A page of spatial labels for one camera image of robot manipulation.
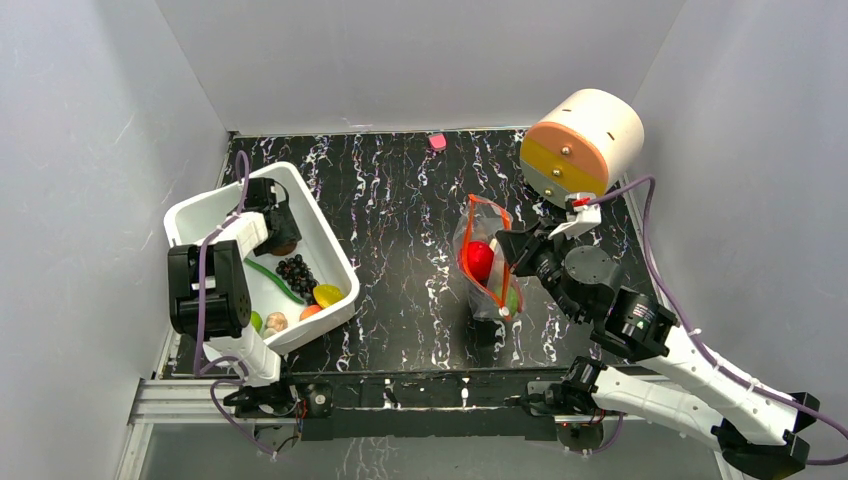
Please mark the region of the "red yellow toy pomegranate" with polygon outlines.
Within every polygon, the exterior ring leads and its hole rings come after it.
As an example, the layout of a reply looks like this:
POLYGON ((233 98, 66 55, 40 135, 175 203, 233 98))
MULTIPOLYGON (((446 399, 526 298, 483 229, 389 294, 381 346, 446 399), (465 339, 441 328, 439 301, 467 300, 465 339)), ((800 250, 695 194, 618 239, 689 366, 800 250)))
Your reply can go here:
POLYGON ((461 250, 461 255, 468 274, 481 284, 487 283, 494 263, 494 250, 485 242, 471 241, 461 250))

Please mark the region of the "green toy custard apple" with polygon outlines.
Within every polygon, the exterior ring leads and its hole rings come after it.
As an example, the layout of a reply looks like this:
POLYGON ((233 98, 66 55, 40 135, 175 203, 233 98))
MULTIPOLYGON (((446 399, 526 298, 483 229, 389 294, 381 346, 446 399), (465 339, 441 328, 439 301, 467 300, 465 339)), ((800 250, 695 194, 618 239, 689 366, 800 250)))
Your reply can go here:
POLYGON ((509 320, 521 311, 521 296, 519 290, 510 286, 503 299, 503 305, 499 308, 498 314, 501 318, 509 320))

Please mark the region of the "clear zip bag orange zipper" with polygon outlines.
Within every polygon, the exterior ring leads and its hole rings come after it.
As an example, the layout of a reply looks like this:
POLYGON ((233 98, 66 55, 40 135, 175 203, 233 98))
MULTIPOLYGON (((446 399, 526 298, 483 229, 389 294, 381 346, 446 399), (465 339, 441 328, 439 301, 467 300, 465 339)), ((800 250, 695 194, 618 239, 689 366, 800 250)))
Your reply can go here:
POLYGON ((497 203, 470 194, 453 234, 456 266, 465 280, 472 316, 511 322, 523 310, 520 287, 496 238, 513 226, 511 214, 497 203))

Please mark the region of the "brown toy kiwi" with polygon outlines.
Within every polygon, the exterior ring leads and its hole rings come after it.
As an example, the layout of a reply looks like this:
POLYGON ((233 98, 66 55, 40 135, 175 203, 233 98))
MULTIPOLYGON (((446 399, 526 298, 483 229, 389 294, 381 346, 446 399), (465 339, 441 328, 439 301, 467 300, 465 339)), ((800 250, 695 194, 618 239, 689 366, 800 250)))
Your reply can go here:
POLYGON ((278 257, 290 255, 297 248, 296 242, 278 245, 270 250, 270 254, 278 257))

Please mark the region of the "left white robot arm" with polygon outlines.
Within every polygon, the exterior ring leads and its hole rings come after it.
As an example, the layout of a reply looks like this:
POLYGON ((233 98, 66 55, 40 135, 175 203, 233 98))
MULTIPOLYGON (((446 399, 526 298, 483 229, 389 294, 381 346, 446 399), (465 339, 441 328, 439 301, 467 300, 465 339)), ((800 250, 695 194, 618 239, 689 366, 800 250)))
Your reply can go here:
POLYGON ((280 378, 281 357, 251 325, 245 260, 282 257, 301 239, 288 191, 260 177, 243 183, 236 206, 212 232, 198 243, 172 246, 166 257, 171 325, 195 340, 195 372, 208 343, 246 385, 262 387, 260 403, 275 416, 294 411, 299 391, 280 378))

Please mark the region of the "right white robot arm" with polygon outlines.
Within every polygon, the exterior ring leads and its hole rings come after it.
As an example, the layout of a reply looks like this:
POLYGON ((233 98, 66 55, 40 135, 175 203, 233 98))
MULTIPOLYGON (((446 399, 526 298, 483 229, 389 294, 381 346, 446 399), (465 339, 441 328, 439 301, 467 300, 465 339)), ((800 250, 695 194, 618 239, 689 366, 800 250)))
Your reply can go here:
POLYGON ((673 312, 623 284, 624 272, 601 248, 577 246, 549 221, 527 230, 500 230, 496 240, 512 274, 534 276, 560 310, 588 323, 604 350, 674 382, 642 381, 579 356, 563 380, 531 381, 508 399, 539 416, 617 411, 655 422, 719 452, 756 479, 784 479, 807 465, 810 446, 799 432, 818 401, 741 386, 711 365, 673 312))

